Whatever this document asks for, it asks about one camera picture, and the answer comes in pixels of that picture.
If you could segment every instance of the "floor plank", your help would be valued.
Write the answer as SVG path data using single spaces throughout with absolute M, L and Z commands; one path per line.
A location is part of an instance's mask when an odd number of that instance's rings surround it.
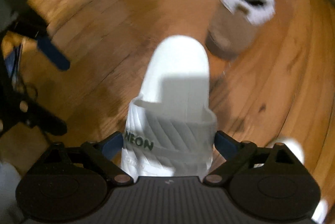
M 38 102 L 65 119 L 67 146 L 123 130 L 157 44 L 185 34 L 204 44 L 218 0 L 29 0 L 69 57 L 59 72 L 29 49 L 22 60 Z M 219 129 L 259 146 L 275 136 L 303 144 L 306 167 L 335 202 L 335 9 L 327 0 L 276 0 L 276 15 L 235 61 L 208 51 L 210 107 Z M 0 157 L 24 174 L 46 149 L 37 129 L 17 125 L 0 139 Z M 214 164 L 222 163 L 216 154 Z

